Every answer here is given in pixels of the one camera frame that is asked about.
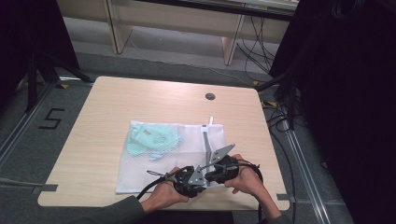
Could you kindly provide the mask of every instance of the mint green fabric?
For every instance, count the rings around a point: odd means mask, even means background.
[[[151,160],[159,159],[179,143],[175,129],[142,123],[133,124],[127,138],[127,149],[132,156],[152,151]]]

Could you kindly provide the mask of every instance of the mesh laundry bag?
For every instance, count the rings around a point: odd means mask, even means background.
[[[175,166],[205,166],[207,151],[225,146],[220,124],[182,125],[133,120],[121,153],[116,192],[140,192],[158,178],[147,171],[165,174]]]

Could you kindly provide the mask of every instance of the black sleeve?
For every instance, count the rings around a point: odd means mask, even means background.
[[[288,216],[282,214],[280,217],[268,222],[268,224],[291,224],[291,221]]]
[[[117,203],[99,208],[84,217],[70,220],[68,224],[134,223],[145,215],[142,205],[131,196]]]

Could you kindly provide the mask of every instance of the metal frame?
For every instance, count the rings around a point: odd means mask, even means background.
[[[46,97],[50,94],[50,92],[54,89],[55,83],[49,83],[40,91],[37,97],[36,104],[26,112],[21,118],[20,122],[16,125],[14,130],[8,136],[6,141],[0,146],[0,168],[6,162],[8,156],[11,154],[12,150],[15,146],[20,142],[21,137],[29,128],[30,123],[35,118],[35,115],[38,112],[38,109],[46,99]]]
[[[286,109],[281,106],[281,110],[286,114]],[[314,208],[315,214],[317,215],[319,224],[330,224],[329,213],[327,212],[326,205],[324,204],[319,192],[314,178],[311,175],[311,171],[308,167],[308,163],[305,160],[304,153],[300,148],[297,136],[294,130],[290,129],[287,120],[283,121],[283,126],[288,134],[288,140],[291,146],[291,151],[293,152],[294,158],[297,161],[298,168],[302,174],[302,179],[306,187],[309,199],[311,200],[312,206]]]
[[[295,17],[289,12],[270,12],[255,7],[242,7],[222,4],[213,1],[195,1],[195,0],[135,0],[138,2],[148,2],[155,4],[163,4],[175,7],[191,7],[210,11],[218,11],[225,13],[232,13],[238,15],[246,15],[253,17],[260,17],[266,19],[273,19],[279,21],[296,21],[296,22],[311,22],[312,19],[304,17]]]

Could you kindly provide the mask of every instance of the wooden table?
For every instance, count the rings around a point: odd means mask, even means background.
[[[216,95],[207,100],[207,93]],[[99,77],[82,107],[47,184],[56,191],[41,192],[42,206],[105,206],[129,196],[115,192],[120,155],[130,121],[224,125],[231,154],[259,164],[264,184],[280,210],[289,201],[258,94],[253,89],[120,77]],[[177,210],[255,210],[258,203],[232,189],[207,189]]]

